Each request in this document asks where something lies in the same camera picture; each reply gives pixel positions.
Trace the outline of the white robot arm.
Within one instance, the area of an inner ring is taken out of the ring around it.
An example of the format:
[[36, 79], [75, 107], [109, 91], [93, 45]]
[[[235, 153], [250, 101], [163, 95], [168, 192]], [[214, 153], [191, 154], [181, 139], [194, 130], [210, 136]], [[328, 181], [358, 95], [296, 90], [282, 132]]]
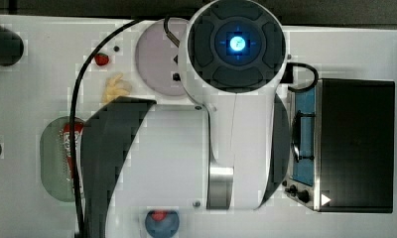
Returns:
[[185, 24], [183, 96], [119, 97], [81, 137], [82, 238], [272, 238], [290, 126], [287, 39], [254, 0], [214, 0]]

